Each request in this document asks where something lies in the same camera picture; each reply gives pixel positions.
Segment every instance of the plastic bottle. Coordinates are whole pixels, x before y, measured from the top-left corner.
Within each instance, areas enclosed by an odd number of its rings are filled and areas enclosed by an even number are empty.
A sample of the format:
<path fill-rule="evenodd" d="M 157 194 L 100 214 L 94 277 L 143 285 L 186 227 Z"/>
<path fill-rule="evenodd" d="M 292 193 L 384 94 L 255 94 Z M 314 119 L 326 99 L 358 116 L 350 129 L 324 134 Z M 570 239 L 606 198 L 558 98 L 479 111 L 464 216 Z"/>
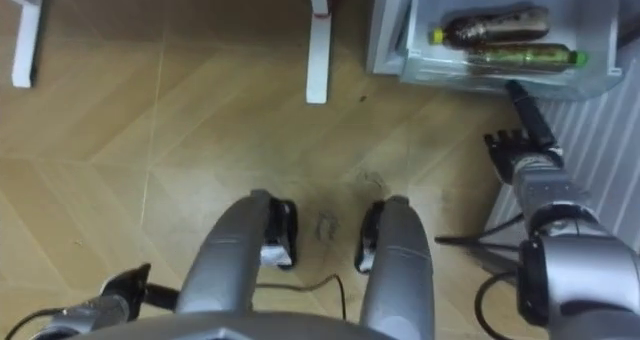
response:
<path fill-rule="evenodd" d="M 496 69 L 562 72 L 584 66 L 588 56 L 562 44 L 507 44 L 469 49 L 467 60 L 474 65 Z"/>
<path fill-rule="evenodd" d="M 508 13 L 465 16 L 453 19 L 431 33 L 432 44 L 465 48 L 496 42 L 522 42 L 549 32 L 549 10 L 532 6 Z"/>

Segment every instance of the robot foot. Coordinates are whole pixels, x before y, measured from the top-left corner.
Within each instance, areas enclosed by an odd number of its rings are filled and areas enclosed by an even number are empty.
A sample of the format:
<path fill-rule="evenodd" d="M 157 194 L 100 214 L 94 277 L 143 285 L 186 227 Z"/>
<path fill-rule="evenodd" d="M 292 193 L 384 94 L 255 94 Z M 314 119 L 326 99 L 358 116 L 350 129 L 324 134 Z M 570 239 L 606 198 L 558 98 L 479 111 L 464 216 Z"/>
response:
<path fill-rule="evenodd" d="M 356 270 L 361 274 L 368 274 L 373 266 L 378 243 L 378 227 L 380 225 L 382 211 L 384 210 L 384 204 L 385 202 L 382 200 L 374 202 L 369 210 L 367 210 L 364 220 L 362 221 L 360 239 L 354 261 Z"/>
<path fill-rule="evenodd" d="M 295 203 L 273 198 L 269 223 L 260 249 L 261 265 L 277 266 L 282 270 L 293 269 L 298 261 L 297 236 L 298 211 Z"/>

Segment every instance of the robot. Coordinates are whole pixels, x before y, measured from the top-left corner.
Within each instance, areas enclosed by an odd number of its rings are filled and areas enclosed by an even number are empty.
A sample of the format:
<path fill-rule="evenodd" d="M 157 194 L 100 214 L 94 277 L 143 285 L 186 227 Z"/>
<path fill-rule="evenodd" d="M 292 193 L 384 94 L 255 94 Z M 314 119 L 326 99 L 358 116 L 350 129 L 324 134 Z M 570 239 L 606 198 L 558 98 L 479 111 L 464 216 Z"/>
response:
<path fill-rule="evenodd" d="M 527 131 L 499 131 L 485 143 L 500 180 L 513 186 L 529 234 L 515 274 L 521 316 L 553 340 L 640 339 L 637 255 L 599 225 L 534 99 L 517 82 L 507 90 Z M 359 323 L 253 311 L 259 267 L 295 266 L 297 227 L 293 202 L 252 191 L 217 221 L 179 291 L 148 283 L 145 264 L 108 280 L 99 296 L 34 313 L 14 330 L 52 315 L 32 339 L 434 339 L 427 237 L 402 196 L 375 202 L 362 223 L 354 264 L 369 279 Z M 173 313 L 138 320 L 143 303 Z"/>

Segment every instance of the herringbone floor pattern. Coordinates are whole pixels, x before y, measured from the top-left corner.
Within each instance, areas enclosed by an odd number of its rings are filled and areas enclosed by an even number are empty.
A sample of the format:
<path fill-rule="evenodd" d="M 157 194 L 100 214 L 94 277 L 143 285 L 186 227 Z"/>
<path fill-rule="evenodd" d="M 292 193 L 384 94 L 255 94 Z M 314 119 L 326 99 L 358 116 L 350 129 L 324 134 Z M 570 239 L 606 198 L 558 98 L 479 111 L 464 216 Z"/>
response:
<path fill-rule="evenodd" d="M 19 14 L 0 0 L 0 334 L 141 262 L 180 286 L 218 216 L 256 187 L 295 200 L 301 221 L 299 267 L 260 280 L 337 272 L 351 321 L 373 200 L 407 194 L 430 240 L 482 228 L 498 184 L 481 135 L 513 126 L 508 104 L 366 74 L 369 1 L 336 2 L 331 99 L 311 107 L 308 0 L 49 0 L 30 90 L 10 86 Z M 432 246 L 438 338 L 484 339 L 472 301 L 486 273 Z M 260 291 L 255 306 L 339 315 L 332 287 Z M 507 334 L 540 336 L 509 286 L 487 310 Z"/>

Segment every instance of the robotic arm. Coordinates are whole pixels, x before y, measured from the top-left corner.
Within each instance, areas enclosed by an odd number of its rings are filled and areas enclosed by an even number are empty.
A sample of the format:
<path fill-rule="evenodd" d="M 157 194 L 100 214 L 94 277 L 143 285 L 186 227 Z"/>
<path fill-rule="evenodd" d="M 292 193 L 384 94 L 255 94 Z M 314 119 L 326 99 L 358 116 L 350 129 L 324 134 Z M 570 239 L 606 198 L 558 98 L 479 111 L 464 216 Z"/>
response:
<path fill-rule="evenodd" d="M 520 314 L 552 340 L 640 339 L 637 255 L 599 224 L 534 99 L 516 82 L 507 89 L 528 136 L 500 131 L 485 142 L 529 234 L 520 245 Z"/>

